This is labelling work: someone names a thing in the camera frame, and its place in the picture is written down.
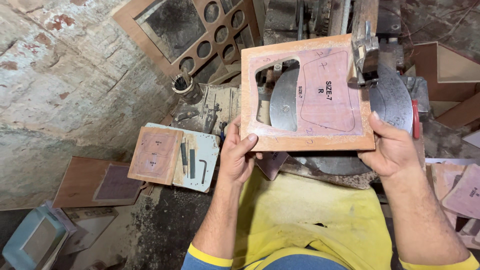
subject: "hairy forearm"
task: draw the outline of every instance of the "hairy forearm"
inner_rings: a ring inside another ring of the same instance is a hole
[[[469,252],[440,208],[420,166],[382,179],[393,214],[400,259],[421,265],[448,265]]]
[[[220,178],[219,175],[212,203],[192,244],[208,255],[232,259],[242,185]]]

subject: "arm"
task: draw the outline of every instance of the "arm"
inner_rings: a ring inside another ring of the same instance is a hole
[[[376,112],[369,122],[376,133],[376,149],[359,151],[359,157],[380,176],[392,209],[400,259],[418,265],[467,260],[470,253],[440,209],[410,134],[383,122]]]
[[[247,153],[258,136],[250,134],[240,141],[239,126],[240,117],[228,126],[212,203],[192,241],[198,250],[216,258],[233,258],[240,193],[254,166],[253,156]]]

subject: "red handle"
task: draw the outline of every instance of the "red handle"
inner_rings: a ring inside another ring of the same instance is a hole
[[[413,138],[420,138],[420,118],[419,118],[419,108],[418,100],[412,99],[412,108],[413,108]]]

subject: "hand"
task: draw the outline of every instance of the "hand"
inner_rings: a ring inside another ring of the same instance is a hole
[[[240,141],[239,127],[240,116],[228,125],[227,137],[220,154],[218,181],[243,184],[252,174],[254,155],[248,152],[257,144],[258,136],[252,133]],[[262,154],[257,153],[257,158],[262,159]]]
[[[368,121],[376,133],[375,150],[358,151],[358,157],[366,165],[384,179],[410,168],[420,168],[417,151],[407,131],[380,120],[375,111]]]

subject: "stone wall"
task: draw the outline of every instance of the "stone wall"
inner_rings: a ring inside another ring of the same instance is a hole
[[[52,199],[71,156],[130,161],[177,104],[119,0],[0,0],[0,209]]]

